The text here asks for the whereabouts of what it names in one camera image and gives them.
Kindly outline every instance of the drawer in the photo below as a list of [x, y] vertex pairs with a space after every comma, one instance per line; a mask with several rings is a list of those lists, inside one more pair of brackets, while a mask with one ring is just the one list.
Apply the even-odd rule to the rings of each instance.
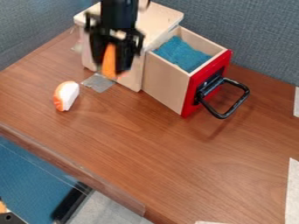
[[[151, 48], [157, 49], [173, 36], [179, 36], [190, 46], [209, 54], [212, 58], [193, 72], [187, 73], [155, 53], [147, 52], [143, 70], [143, 91], [179, 115], [188, 116], [199, 107], [199, 105], [194, 105], [198, 85], [217, 72], [223, 75], [231, 59], [232, 51], [182, 26], [164, 35]], [[218, 90], [218, 87], [213, 89], [206, 99], [212, 97]]]

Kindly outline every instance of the blue fabric panel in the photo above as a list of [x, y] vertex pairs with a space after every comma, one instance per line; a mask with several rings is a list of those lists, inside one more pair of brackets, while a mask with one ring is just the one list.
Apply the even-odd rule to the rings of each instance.
[[52, 223], [51, 213], [73, 188], [60, 180], [65, 175], [0, 137], [0, 196], [28, 223]]

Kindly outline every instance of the blue sponge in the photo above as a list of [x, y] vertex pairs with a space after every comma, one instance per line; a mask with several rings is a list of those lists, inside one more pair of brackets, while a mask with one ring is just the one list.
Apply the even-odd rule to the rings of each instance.
[[178, 65], [187, 73], [191, 73], [211, 58], [210, 55], [193, 49], [177, 36], [156, 49], [154, 53]]

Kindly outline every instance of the gray wall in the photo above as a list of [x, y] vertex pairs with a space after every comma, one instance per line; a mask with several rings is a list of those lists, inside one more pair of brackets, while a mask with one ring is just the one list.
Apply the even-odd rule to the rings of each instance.
[[95, 0], [0, 0], [0, 71], [73, 24]]
[[299, 86], [298, 0], [156, 1], [184, 12], [186, 28], [233, 49], [234, 63]]
[[[234, 63], [299, 86], [298, 0], [154, 1], [184, 12], [183, 26], [233, 49]], [[0, 0], [0, 70], [70, 27], [93, 2]]]

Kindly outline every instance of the white paper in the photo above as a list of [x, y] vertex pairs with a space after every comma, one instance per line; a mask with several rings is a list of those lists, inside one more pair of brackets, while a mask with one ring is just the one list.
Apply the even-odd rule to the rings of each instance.
[[299, 223], [299, 162], [289, 160], [289, 181], [286, 203], [286, 224]]
[[295, 103], [294, 103], [294, 116], [299, 117], [299, 87], [296, 87]]

